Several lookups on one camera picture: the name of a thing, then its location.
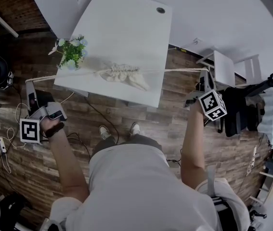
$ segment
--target white flower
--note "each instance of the white flower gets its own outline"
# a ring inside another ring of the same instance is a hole
[[[70,44],[72,44],[73,46],[79,46],[79,41],[74,39],[70,41]]]
[[[55,46],[53,47],[52,51],[49,53],[49,55],[53,54],[54,52],[57,51],[57,44],[55,42]]]
[[[80,43],[84,46],[88,44],[87,40],[85,40],[84,38],[80,41]]]
[[[74,62],[74,60],[72,60],[72,59],[70,59],[69,61],[67,61],[65,65],[66,65],[66,66],[68,67],[68,69],[70,69],[70,70],[75,69],[75,62]]]
[[[63,46],[65,43],[65,40],[63,38],[61,38],[58,42],[58,46]]]
[[[85,56],[87,56],[87,54],[88,54],[87,50],[85,50],[85,49],[82,49],[82,57],[85,57]]]

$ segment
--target cable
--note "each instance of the cable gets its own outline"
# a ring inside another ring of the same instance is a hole
[[[11,138],[9,138],[9,135],[8,135],[8,132],[9,132],[10,129],[12,129],[12,131],[13,131],[13,135],[12,135]],[[14,138],[14,135],[15,135],[14,129],[13,129],[13,128],[8,128],[8,130],[7,130],[7,137],[3,137],[3,136],[1,136],[1,137],[2,137],[3,139],[8,140],[8,141],[10,142],[10,145],[12,145],[14,148],[24,147],[24,146],[26,145],[26,143],[24,143],[24,142],[23,142],[24,145],[21,145],[21,146],[15,146],[15,145],[11,142],[11,140]]]
[[[69,138],[69,136],[71,136],[72,134],[75,134],[78,138]],[[90,152],[89,152],[87,146],[85,145],[85,143],[84,143],[82,140],[80,140],[78,133],[75,133],[75,132],[74,132],[74,133],[68,134],[68,135],[67,135],[67,139],[68,139],[68,140],[77,140],[77,141],[81,142],[81,143],[85,146],[85,148],[86,148],[86,150],[87,150],[87,152],[88,152],[89,161],[91,160]]]
[[[86,97],[84,97],[84,99],[85,99],[85,101],[87,102],[87,104],[91,107],[91,108],[93,108],[96,112],[98,112],[109,124],[111,124],[112,126],[113,126],[113,128],[116,130],[116,133],[117,133],[117,141],[116,141],[116,144],[118,144],[118,141],[119,141],[119,132],[118,132],[118,130],[116,129],[116,127],[114,126],[114,124],[112,123],[112,122],[110,122],[100,111],[98,111],[95,107],[93,107],[90,103],[89,103],[89,101],[88,101],[88,99],[86,98]]]
[[[181,167],[181,164],[180,164],[180,162],[181,162],[181,157],[180,157],[180,159],[179,160],[174,160],[174,159],[166,159],[166,161],[167,162],[172,162],[172,163],[178,163],[179,164],[179,166]]]
[[[63,100],[60,104],[62,104],[64,101],[67,101],[70,97],[72,97],[73,94],[74,94],[74,92],[69,97],[67,97],[65,100]]]
[[[270,147],[272,146],[267,134],[266,134],[266,143],[268,144],[268,146],[270,146]]]
[[[12,86],[12,87],[13,87],[13,88],[16,90],[16,92],[19,94],[20,103],[22,103],[21,92],[20,92],[18,89],[16,89],[15,86]],[[22,106],[20,107],[19,120],[21,119],[21,113],[22,113]],[[9,131],[10,129],[13,130],[13,136],[12,136],[12,138],[9,138],[9,136],[8,136],[8,131]],[[11,145],[12,145],[13,147],[17,148],[16,146],[13,145],[13,141],[14,141],[14,139],[15,139],[15,137],[16,137],[18,131],[19,131],[19,126],[17,126],[16,133],[14,132],[14,129],[13,129],[13,128],[8,128],[8,130],[7,130],[7,138],[3,137],[3,138],[7,139],[7,140],[10,142],[10,145],[9,145],[8,148],[7,148],[7,152],[5,153],[6,160],[7,160],[7,165],[8,165],[8,168],[9,168],[10,171],[11,171],[11,169],[10,169],[10,166],[9,166],[9,160],[8,160],[8,157],[7,157],[7,153],[9,152]],[[11,189],[12,189],[13,191],[15,191],[16,193],[18,193],[17,190],[15,190],[15,189],[12,187],[12,185],[10,184],[10,182],[8,181],[8,179],[7,179],[6,175],[5,175],[5,171],[3,170],[3,168],[5,167],[5,165],[4,165],[4,163],[3,163],[2,157],[3,157],[3,154],[0,154],[0,158],[1,158],[1,170],[2,170],[2,173],[3,173],[3,175],[4,175],[5,179],[6,179],[6,181],[8,182],[9,186],[11,187]]]
[[[17,191],[16,189],[14,189],[13,186],[12,186],[12,185],[10,184],[10,182],[8,181],[8,179],[7,179],[6,175],[5,175],[5,171],[3,170],[3,164],[1,165],[1,170],[2,170],[2,174],[4,175],[6,181],[8,182],[9,186],[11,187],[11,189],[12,189],[13,191],[15,191],[16,193],[18,193],[18,191]]]
[[[237,192],[236,195],[238,195],[238,193],[240,192],[241,187],[242,187],[242,185],[243,185],[243,182],[244,182],[244,180],[246,179],[247,176],[248,176],[248,174],[246,174],[246,176],[244,176],[244,178],[243,178],[243,180],[242,180],[242,182],[241,182],[241,185],[240,185],[240,187],[239,187],[239,190],[238,190],[238,192]]]
[[[8,166],[9,171],[7,170],[5,164],[3,163],[3,159],[2,159],[3,155],[6,156],[6,161],[7,161],[7,166]],[[2,165],[3,165],[3,167],[5,168],[5,170],[7,171],[7,173],[8,173],[8,174],[11,174],[11,169],[10,169],[10,167],[9,167],[7,154],[5,153],[5,154],[0,155],[0,158],[1,158]]]
[[[16,122],[17,122],[18,124],[20,124],[20,122],[19,122],[20,119],[19,119],[19,120],[16,119],[16,112],[17,112],[17,108],[19,107],[20,104],[25,105],[25,106],[27,107],[27,109],[29,109],[29,107],[28,107],[27,104],[25,104],[25,103],[19,103],[19,104],[17,105],[17,107],[16,107],[16,109],[15,109],[15,113],[14,113],[14,118],[15,118],[15,120],[16,120]]]
[[[15,90],[16,90],[16,92],[19,94],[19,96],[20,96],[20,103],[22,103],[22,96],[21,96],[21,92],[18,90],[18,89],[16,89],[14,86],[12,86]],[[22,106],[20,107],[20,114],[19,114],[19,120],[21,119],[21,112],[22,112]],[[6,153],[8,153],[9,152],[9,150],[10,150],[10,147],[11,147],[11,145],[12,145],[12,143],[13,143],[13,141],[14,141],[14,139],[15,139],[15,137],[16,137],[16,135],[17,135],[17,133],[18,133],[18,131],[19,131],[19,126],[17,126],[17,129],[16,129],[16,133],[15,133],[15,136],[10,140],[10,145],[8,146],[8,148],[7,148],[7,152]]]

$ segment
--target string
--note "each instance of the string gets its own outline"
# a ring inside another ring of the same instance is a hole
[[[176,68],[176,69],[163,69],[163,70],[154,70],[154,69],[152,69],[152,70],[139,70],[139,71],[135,70],[135,72],[142,73],[142,74],[157,73],[157,72],[200,72],[200,71],[209,72],[209,70],[207,68]],[[56,78],[86,76],[86,75],[102,74],[102,73],[108,73],[108,72],[115,72],[115,71],[112,70],[112,69],[105,69],[105,70],[99,70],[99,71],[91,72],[91,73],[84,73],[84,74],[70,74],[70,75],[58,75],[58,76],[57,75],[51,75],[51,76],[44,76],[44,77],[27,79],[25,82],[28,82],[28,81],[39,82],[39,81],[56,79]]]

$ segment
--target white sneaker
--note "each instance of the white sneaker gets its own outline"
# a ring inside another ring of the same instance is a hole
[[[104,125],[99,127],[100,136],[103,140],[106,140],[108,137],[112,136],[108,128]]]
[[[134,122],[130,129],[130,135],[133,136],[135,134],[140,134],[140,133],[141,133],[140,125],[137,122]]]

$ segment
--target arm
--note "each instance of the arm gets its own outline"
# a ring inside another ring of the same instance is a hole
[[[182,146],[181,179],[195,189],[207,179],[203,152],[204,115],[199,101],[191,106]]]
[[[50,120],[46,117],[40,124],[42,130],[47,131],[59,122],[59,120]],[[83,203],[89,196],[88,185],[64,130],[61,129],[55,133],[49,138],[49,142],[58,167],[64,196],[76,198]]]

